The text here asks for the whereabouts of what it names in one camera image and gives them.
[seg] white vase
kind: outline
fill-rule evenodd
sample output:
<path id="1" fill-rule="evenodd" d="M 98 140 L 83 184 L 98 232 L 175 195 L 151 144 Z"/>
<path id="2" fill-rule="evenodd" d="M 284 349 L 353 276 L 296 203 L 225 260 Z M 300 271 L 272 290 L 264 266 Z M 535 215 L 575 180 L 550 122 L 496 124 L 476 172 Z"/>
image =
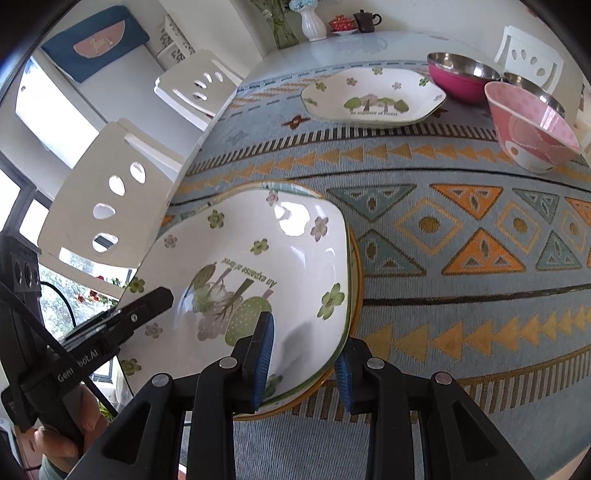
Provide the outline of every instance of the white vase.
<path id="1" fill-rule="evenodd" d="M 301 30 L 308 40 L 324 40 L 326 38 L 326 25 L 316 15 L 314 7 L 302 8 L 299 13 L 301 15 Z"/>

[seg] pink bowl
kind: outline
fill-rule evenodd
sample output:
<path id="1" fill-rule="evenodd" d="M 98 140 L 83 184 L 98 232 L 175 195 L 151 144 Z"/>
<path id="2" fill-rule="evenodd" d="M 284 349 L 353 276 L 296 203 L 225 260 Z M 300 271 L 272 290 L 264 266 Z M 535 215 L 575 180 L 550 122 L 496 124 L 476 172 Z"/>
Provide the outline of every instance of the pink bowl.
<path id="1" fill-rule="evenodd" d="M 568 123 L 533 93 L 501 82 L 488 83 L 485 93 L 499 145 L 521 167 L 545 173 L 580 154 Z"/>

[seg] black cable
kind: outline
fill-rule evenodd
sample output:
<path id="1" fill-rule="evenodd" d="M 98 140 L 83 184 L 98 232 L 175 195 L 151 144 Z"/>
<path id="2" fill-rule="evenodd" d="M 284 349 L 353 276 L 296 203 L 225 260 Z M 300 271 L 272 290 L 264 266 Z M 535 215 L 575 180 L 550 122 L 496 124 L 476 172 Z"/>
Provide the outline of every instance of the black cable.
<path id="1" fill-rule="evenodd" d="M 60 342 L 58 342 L 53 335 L 49 333 L 49 331 L 45 328 L 45 326 L 37 320 L 35 314 L 29 310 L 29 308 L 21 302 L 21 300 L 8 288 L 4 283 L 0 281 L 0 299 L 6 302 L 10 308 L 15 310 L 22 319 L 29 325 L 29 327 L 47 344 L 47 346 L 51 347 L 55 353 L 60 355 L 64 360 L 66 360 L 70 367 L 82 376 L 82 381 L 88 387 L 88 389 L 93 393 L 93 395 L 98 398 L 98 400 L 105 406 L 109 413 L 113 415 L 113 418 L 117 416 L 117 411 L 115 410 L 114 406 L 111 405 L 111 402 L 107 400 L 107 398 L 103 395 L 103 393 L 98 389 L 95 383 L 88 377 L 84 375 L 84 372 L 78 365 L 76 359 L 68 352 Z"/>
<path id="2" fill-rule="evenodd" d="M 62 292 L 60 292 L 60 289 L 57 288 L 54 284 L 49 283 L 48 281 L 42 281 L 41 285 L 45 285 L 46 287 L 51 288 L 54 292 L 56 292 L 60 298 L 64 301 L 64 303 L 66 304 L 66 307 L 68 308 L 68 312 L 70 312 L 70 317 L 72 318 L 72 324 L 74 325 L 74 328 L 76 328 L 76 319 L 74 318 L 74 312 L 72 311 L 72 307 L 70 306 L 70 302 L 68 302 L 66 300 L 66 297 L 64 296 L 64 294 Z"/>

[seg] white plate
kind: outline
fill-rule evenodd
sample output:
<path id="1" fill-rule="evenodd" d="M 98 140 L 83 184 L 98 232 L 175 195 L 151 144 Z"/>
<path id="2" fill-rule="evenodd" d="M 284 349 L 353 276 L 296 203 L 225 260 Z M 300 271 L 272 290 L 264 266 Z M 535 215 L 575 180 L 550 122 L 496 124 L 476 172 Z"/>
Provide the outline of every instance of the white plate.
<path id="1" fill-rule="evenodd" d="M 431 115 L 446 94 L 412 70 L 359 67 L 308 85 L 301 98 L 322 120 L 402 127 Z"/>
<path id="2" fill-rule="evenodd" d="M 159 372 L 199 373 L 270 310 L 275 341 L 262 405 L 305 391 L 349 333 L 349 270 L 345 221 L 326 200 L 258 189 L 202 209 L 158 239 L 121 298 L 125 306 L 158 286 L 174 295 L 170 310 L 121 346 L 130 389 Z"/>

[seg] bowl rim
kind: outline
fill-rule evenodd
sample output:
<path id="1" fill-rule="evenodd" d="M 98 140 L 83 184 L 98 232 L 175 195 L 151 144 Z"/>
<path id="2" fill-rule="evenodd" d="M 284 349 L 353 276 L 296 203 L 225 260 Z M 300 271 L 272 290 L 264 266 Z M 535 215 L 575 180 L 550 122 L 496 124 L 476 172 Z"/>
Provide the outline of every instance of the bowl rim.
<path id="1" fill-rule="evenodd" d="M 489 82 L 489 83 L 487 83 L 487 84 L 485 85 L 485 87 L 484 87 L 484 93 L 485 93 L 485 95 L 486 95 L 486 100 L 487 100 L 489 103 L 491 103 L 491 104 L 493 104 L 493 105 L 495 105 L 495 106 L 497 106 L 497 107 L 499 107 L 499 108 L 503 109 L 503 110 L 504 110 L 504 111 L 506 111 L 506 112 L 509 112 L 511 115 L 515 115 L 515 116 L 516 116 L 517 118 L 519 118 L 520 120 L 523 120 L 523 121 L 525 121 L 525 122 L 529 123 L 530 125 L 532 125 L 532 126 L 536 127 L 537 129 L 539 129 L 539 130 L 542 130 L 542 132 L 544 132 L 546 135 L 548 135 L 549 137 L 552 137 L 552 138 L 554 138 L 556 141 L 560 142 L 560 143 L 561 143 L 563 146 L 565 146 L 566 148 L 568 148 L 568 149 L 569 149 L 569 150 L 571 150 L 572 152 L 576 153 L 577 155 L 580 155 L 580 154 L 581 154 L 581 147 L 580 147 L 580 145 L 579 145 L 579 142 L 578 142 L 578 140 L 577 140 L 577 148 L 574 148 L 572 145 L 569 145 L 569 144 L 565 143 L 563 140 L 561 140 L 560 138 L 558 138 L 556 135 L 553 135 L 551 132 L 548 132 L 546 129 L 544 129 L 544 128 L 540 127 L 539 125 L 535 124 L 535 123 L 534 123 L 532 120 L 528 119 L 528 118 L 527 118 L 527 117 L 525 117 L 524 115 L 521 115 L 519 112 L 516 112 L 516 111 L 514 111 L 513 109 L 511 109 L 511 108 L 507 107 L 506 105 L 503 105 L 502 103 L 499 103 L 499 102 L 497 102 L 496 100 L 492 99 L 492 98 L 489 96 L 489 93 L 488 93 L 488 90 L 489 90 L 489 85 L 491 85 L 492 83 L 493 83 L 493 82 Z M 528 90 L 525 90 L 525 89 L 523 89 L 523 88 L 520 88 L 520 87 L 518 87 L 517 85 L 513 85 L 512 83 L 505 83 L 505 82 L 494 82 L 494 83 L 497 83 L 497 84 L 503 85 L 503 87 L 501 87 L 501 88 L 507 88 L 507 87 L 510 87 L 510 88 L 514 88 L 514 89 L 521 90 L 521 91 L 525 92 L 526 94 L 528 94 L 528 95 L 531 95 L 531 96 L 532 96 L 534 99 L 536 99 L 536 100 L 537 100 L 539 103 L 541 103 L 542 105 L 545 105 L 545 106 L 546 106 L 546 108 L 550 108 L 550 109 L 554 110 L 554 109 L 553 109 L 552 107 L 550 107 L 550 106 L 549 106 L 547 103 L 544 103 L 544 102 L 542 102 L 542 101 L 541 101 L 539 98 L 537 98 L 537 97 L 536 97 L 536 95 L 534 95 L 533 93 L 529 92 Z M 564 119 L 562 116 L 560 116 L 560 114 L 559 114 L 558 112 L 556 112 L 556 114 L 558 115 L 558 118 L 560 118 L 560 120 L 566 124 L 566 126 L 567 126 L 567 127 L 569 128 L 569 130 L 572 132 L 572 134 L 573 134 L 573 136 L 574 136 L 574 139 L 576 140 L 576 138 L 577 138 L 577 137 L 576 137 L 576 135 L 574 134 L 573 128 L 572 128 L 572 127 L 571 127 L 571 126 L 568 124 L 568 122 L 567 122 L 567 121 L 566 121 L 566 120 L 565 120 L 565 119 Z"/>

